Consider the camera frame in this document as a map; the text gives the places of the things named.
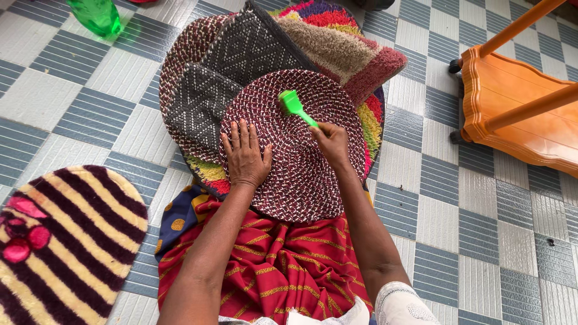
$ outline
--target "green brush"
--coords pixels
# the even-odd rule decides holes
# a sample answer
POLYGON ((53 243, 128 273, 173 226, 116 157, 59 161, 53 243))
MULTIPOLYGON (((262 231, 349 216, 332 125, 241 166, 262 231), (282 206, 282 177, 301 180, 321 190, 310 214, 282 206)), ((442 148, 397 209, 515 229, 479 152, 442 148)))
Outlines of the green brush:
POLYGON ((297 114, 301 116, 303 121, 306 121, 312 127, 319 127, 317 122, 313 120, 307 113, 303 111, 303 105, 299 101, 299 97, 297 97, 297 92, 295 90, 286 90, 279 94, 279 102, 281 103, 281 107, 285 112, 290 114, 297 114))

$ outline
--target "white sleeve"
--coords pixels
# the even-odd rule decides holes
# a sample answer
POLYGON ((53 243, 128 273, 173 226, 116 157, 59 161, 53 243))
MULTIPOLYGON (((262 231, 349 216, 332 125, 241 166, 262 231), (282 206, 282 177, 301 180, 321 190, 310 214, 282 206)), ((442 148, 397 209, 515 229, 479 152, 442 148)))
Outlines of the white sleeve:
POLYGON ((439 325, 413 288, 403 282, 381 287, 374 312, 377 325, 439 325))

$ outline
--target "red patterned cloth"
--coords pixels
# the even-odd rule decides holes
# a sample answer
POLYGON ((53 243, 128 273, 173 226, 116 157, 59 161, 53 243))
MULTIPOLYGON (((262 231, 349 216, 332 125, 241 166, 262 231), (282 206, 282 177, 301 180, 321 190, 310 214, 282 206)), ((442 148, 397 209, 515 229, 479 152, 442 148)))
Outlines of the red patterned cloth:
MULTIPOLYGON (((221 205, 212 196, 197 203, 193 200, 195 214, 206 217, 204 222, 172 242, 159 263, 159 309, 188 249, 221 205)), ((227 264, 219 315, 247 321, 266 316, 284 324, 295 308, 323 320, 342 316, 355 296, 372 310, 344 215, 299 224, 249 211, 227 264)))

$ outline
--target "right hand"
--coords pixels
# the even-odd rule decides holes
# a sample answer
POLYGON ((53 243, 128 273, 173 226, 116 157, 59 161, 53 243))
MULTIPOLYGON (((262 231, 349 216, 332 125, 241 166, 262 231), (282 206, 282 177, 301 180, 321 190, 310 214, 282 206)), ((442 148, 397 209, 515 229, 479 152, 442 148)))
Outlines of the right hand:
POLYGON ((318 123, 319 128, 309 127, 311 138, 317 141, 329 166, 334 171, 351 166, 347 149, 347 131, 331 123, 318 123))

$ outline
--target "striped rug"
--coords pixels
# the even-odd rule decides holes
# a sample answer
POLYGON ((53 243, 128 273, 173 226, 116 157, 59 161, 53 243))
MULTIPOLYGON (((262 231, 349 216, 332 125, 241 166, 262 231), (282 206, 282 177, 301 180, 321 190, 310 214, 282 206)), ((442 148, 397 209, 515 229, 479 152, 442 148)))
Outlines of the striped rug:
POLYGON ((0 324, 104 324, 146 228, 137 190, 104 167, 20 187, 0 214, 0 324))

